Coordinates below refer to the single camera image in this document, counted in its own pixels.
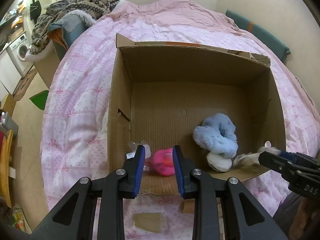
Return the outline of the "person's right hand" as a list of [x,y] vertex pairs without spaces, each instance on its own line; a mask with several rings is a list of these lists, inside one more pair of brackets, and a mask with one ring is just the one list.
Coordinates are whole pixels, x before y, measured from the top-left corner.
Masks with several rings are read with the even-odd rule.
[[302,198],[289,229],[289,239],[302,239],[317,215],[319,215],[319,201]]

